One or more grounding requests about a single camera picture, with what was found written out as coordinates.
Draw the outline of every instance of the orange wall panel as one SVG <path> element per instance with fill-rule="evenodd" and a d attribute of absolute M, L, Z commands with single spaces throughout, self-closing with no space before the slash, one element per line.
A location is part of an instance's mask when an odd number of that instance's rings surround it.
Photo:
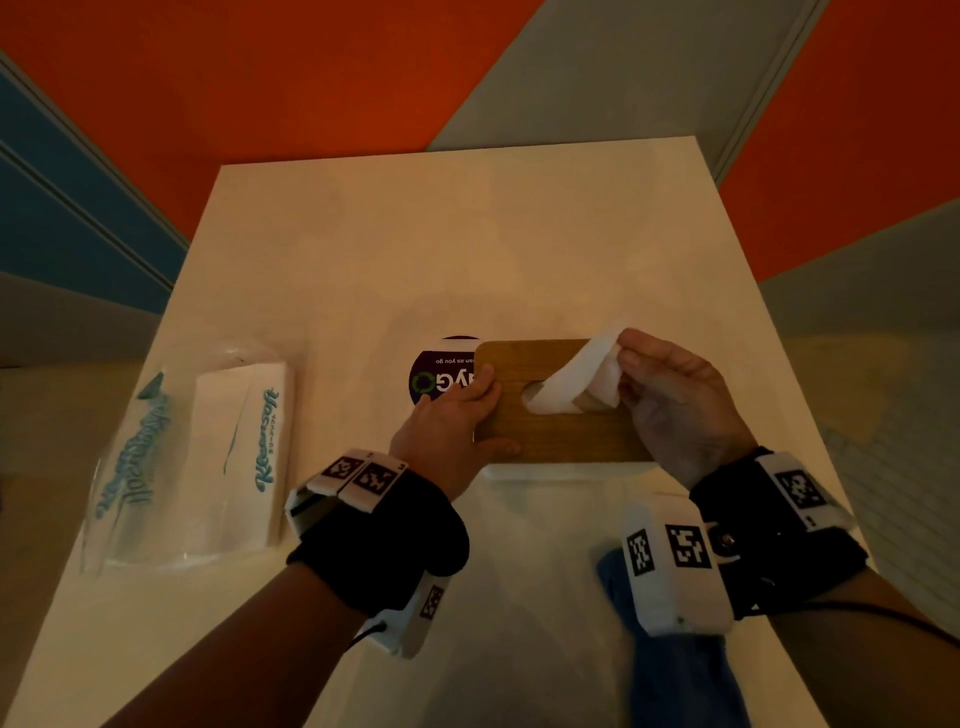
<path fill-rule="evenodd" d="M 960 196 L 960 3 L 831 0 L 720 194 L 758 280 Z"/>
<path fill-rule="evenodd" d="M 0 47 L 186 235 L 221 164 L 424 149 L 541 0 L 0 0 Z"/>

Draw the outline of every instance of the black wrist strap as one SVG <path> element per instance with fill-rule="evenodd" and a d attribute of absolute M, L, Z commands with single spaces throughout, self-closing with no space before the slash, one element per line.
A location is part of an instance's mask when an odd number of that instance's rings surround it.
<path fill-rule="evenodd" d="M 403 609 L 423 572 L 450 576 L 469 536 L 446 495 L 407 470 L 372 513 L 339 503 L 300 537 L 287 564 L 314 571 L 347 606 L 370 617 Z"/>
<path fill-rule="evenodd" d="M 866 568 L 867 552 L 843 528 L 808 528 L 756 462 L 769 454 L 758 448 L 690 492 L 704 522 L 716 523 L 710 540 L 728 559 L 720 573 L 737 619 L 789 609 Z"/>

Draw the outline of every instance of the black circular sticker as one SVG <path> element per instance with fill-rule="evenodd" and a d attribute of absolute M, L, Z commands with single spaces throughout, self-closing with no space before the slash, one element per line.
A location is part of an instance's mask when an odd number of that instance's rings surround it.
<path fill-rule="evenodd" d="M 447 339 L 476 339 L 447 336 Z M 420 352 L 410 368 L 410 399 L 414 404 L 427 395 L 435 400 L 454 382 L 466 387 L 473 381 L 473 352 Z"/>

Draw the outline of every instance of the floor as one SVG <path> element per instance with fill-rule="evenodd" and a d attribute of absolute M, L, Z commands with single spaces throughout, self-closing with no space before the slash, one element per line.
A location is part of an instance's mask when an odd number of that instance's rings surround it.
<path fill-rule="evenodd" d="M 0 722 L 141 364 L 0 370 Z"/>
<path fill-rule="evenodd" d="M 960 635 L 960 331 L 784 346 L 877 569 Z"/>

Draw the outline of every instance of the wire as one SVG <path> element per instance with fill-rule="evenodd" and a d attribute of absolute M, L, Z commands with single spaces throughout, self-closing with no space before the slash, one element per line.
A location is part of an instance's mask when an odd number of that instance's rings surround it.
<path fill-rule="evenodd" d="M 385 621 L 379 621 L 377 624 L 375 624 L 375 625 L 374 625 L 373 627 L 371 627 L 370 629 L 365 629 L 365 630 L 364 630 L 363 632 L 361 632 L 359 635 L 357 635 L 357 636 L 354 637 L 352 640 L 350 640 L 350 644 L 347 645 L 347 649 L 350 649 L 350 648 L 353 647 L 355 644 L 357 644 L 357 643 L 360 642 L 361 640 L 366 639 L 366 638 L 369 637 L 370 635 L 375 635 L 377 632 L 386 632 L 386 631 L 387 631 L 387 622 L 385 622 Z"/>
<path fill-rule="evenodd" d="M 787 609 L 780 609 L 776 612 L 771 612 L 769 613 L 769 616 L 774 617 L 776 615 L 787 615 L 795 612 L 860 612 L 869 615 L 877 615 L 878 617 L 895 619 L 896 621 L 900 621 L 904 624 L 909 624 L 917 629 L 923 630 L 927 634 L 933 635 L 934 637 L 943 640 L 945 643 L 960 649 L 960 640 L 955 638 L 949 632 L 945 632 L 944 630 L 940 629 L 940 627 L 935 627 L 929 622 L 925 622 L 922 619 L 917 619 L 916 617 L 911 617 L 903 612 L 898 612 L 894 609 L 887 609 L 886 607 L 879 607 L 875 604 L 864 604 L 857 601 L 808 601 L 804 604 L 798 604 L 796 607 L 789 607 Z"/>

